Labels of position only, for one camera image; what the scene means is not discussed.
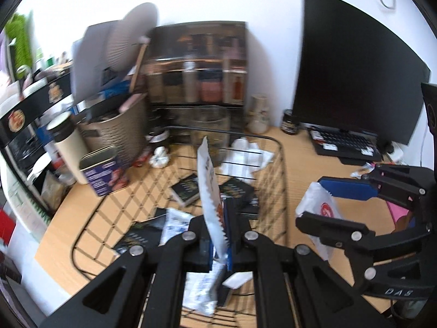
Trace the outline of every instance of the crumpled paper towel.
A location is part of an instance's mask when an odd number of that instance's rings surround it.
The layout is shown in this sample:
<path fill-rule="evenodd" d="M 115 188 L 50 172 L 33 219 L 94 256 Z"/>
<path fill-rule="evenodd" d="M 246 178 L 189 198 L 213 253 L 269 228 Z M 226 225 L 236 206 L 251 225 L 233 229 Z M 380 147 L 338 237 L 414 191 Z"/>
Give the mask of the crumpled paper towel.
<path fill-rule="evenodd" d="M 258 143 L 239 138 L 232 143 L 232 150 L 228 150 L 220 170 L 223 175 L 234 176 L 250 184 L 255 180 L 252 173 L 265 168 L 272 158 L 273 153 L 259 149 Z"/>

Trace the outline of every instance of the computer monitor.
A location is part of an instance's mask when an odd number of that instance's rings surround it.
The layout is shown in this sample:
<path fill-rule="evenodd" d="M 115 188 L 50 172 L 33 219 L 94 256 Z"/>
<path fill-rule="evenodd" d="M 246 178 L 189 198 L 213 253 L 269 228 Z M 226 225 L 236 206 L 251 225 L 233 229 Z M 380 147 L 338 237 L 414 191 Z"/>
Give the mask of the computer monitor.
<path fill-rule="evenodd" d="M 305 0 L 293 115 L 408 144 L 430 70 L 387 27 L 341 0 Z"/>

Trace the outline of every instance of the woven basket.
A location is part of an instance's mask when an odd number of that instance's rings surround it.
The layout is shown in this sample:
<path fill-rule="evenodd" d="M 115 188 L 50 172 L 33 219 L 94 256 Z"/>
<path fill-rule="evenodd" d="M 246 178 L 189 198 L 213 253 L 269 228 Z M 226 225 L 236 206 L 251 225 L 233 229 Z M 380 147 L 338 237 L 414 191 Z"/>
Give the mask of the woven basket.
<path fill-rule="evenodd" d="M 146 105 L 141 100 L 109 120 L 78 126 L 91 151 L 115 145 L 123 166 L 128 167 L 146 146 L 146 123 Z"/>

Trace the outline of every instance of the tin box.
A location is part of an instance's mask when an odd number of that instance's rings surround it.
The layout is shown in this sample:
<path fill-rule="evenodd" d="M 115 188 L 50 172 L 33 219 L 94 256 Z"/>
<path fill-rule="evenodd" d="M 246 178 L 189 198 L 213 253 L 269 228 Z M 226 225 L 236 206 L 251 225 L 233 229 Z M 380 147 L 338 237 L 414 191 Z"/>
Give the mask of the tin box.
<path fill-rule="evenodd" d="M 79 162 L 79 169 L 97 196 L 108 195 L 129 184 L 127 175 L 123 174 L 123 165 L 115 145 L 85 155 Z"/>

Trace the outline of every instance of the wire basket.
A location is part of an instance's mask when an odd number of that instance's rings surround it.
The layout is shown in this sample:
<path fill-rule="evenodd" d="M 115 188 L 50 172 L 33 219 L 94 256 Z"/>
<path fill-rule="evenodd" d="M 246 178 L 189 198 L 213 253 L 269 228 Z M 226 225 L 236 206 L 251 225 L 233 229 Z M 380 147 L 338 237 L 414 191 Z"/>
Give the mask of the wire basket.
<path fill-rule="evenodd" d="M 195 128 L 169 127 L 172 130 L 194 130 Z M 229 133 L 231 136 L 246 137 L 249 142 L 256 142 L 260 150 L 273 154 L 266 167 L 249 171 L 249 157 L 265 156 L 258 150 L 236 151 L 220 148 L 227 152 L 241 152 L 244 162 L 234 163 L 225 160 L 228 171 L 233 174 L 237 167 L 245 169 L 237 176 L 251 181 L 259 198 L 259 217 L 250 220 L 252 229 L 267 235 L 277 244 L 288 245 L 288 199 L 285 159 L 281 143 L 265 136 L 248 136 L 246 134 Z M 168 188 L 181 178 L 197 171 L 197 153 L 192 144 L 173 143 L 170 147 L 171 161 L 163 169 L 154 169 L 144 164 L 141 168 L 130 168 L 127 173 L 131 184 L 122 190 L 102 198 L 82 228 L 71 251 L 74 267 L 88 280 L 96 277 L 118 254 L 112 247 L 128 231 L 133 222 L 144 221 L 153 217 L 156 207 L 173 207 L 195 216 L 202 214 L 200 200 L 181 208 L 174 201 Z M 221 167 L 215 172 L 219 184 L 228 180 L 231 175 L 222 174 Z M 234 290 L 226 307 L 218 307 L 212 317 L 207 317 L 193 310 L 183 308 L 181 326 L 184 327 L 253 327 L 256 326 L 256 310 L 253 280 Z"/>

